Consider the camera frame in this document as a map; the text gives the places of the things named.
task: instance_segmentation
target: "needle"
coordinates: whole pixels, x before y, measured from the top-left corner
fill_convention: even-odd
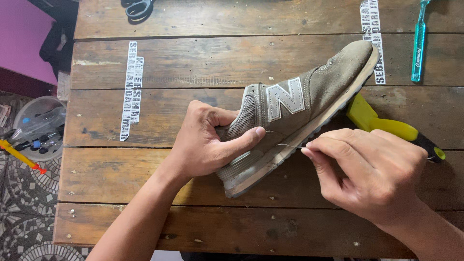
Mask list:
[[[277,146],[279,146],[279,145],[284,145],[284,146],[287,146],[287,147],[292,147],[292,148],[297,148],[297,149],[302,149],[302,148],[304,148],[304,147],[290,146],[290,145],[287,145],[287,144],[284,144],[284,143],[279,143],[279,144],[277,144]]]

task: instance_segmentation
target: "n logo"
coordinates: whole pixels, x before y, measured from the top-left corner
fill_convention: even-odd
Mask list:
[[[280,104],[292,114],[304,110],[300,78],[288,80],[288,86],[290,93],[278,84],[266,88],[267,111],[270,122],[281,118]]]

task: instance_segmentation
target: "mosaic floor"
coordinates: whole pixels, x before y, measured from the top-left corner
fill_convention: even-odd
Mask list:
[[[29,98],[0,92],[0,104],[12,107],[5,128]],[[13,156],[0,154],[0,261],[83,261],[90,248],[52,245],[61,159],[39,162],[40,175]]]

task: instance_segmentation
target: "mesh panel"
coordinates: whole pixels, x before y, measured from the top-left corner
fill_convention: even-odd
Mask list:
[[[326,65],[322,65],[321,67],[319,67],[319,71],[325,71],[327,69],[329,69],[329,67],[335,62],[337,61],[337,58],[338,58],[338,54],[336,54],[334,57],[330,58],[328,61],[327,61],[327,64]]]
[[[255,127],[255,101],[251,96],[245,96],[243,109],[238,120],[231,127],[224,131],[221,140],[228,140],[242,135],[247,130]]]

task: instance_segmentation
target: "wooden table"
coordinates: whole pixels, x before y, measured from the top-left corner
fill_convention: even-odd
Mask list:
[[[433,1],[425,76],[410,81],[418,0],[380,1],[387,85],[361,91],[380,117],[418,128],[446,151],[428,163],[421,199],[464,228],[462,1]],[[81,0],[54,242],[93,245],[169,153],[187,105],[240,108],[243,87],[277,83],[362,39],[359,0],[156,0],[127,21],[117,0]],[[145,58],[140,122],[119,141],[129,40]],[[343,115],[324,130],[353,125]],[[236,199],[215,175],[176,196],[157,249],[355,257],[413,253],[324,200],[310,160],[292,155]]]

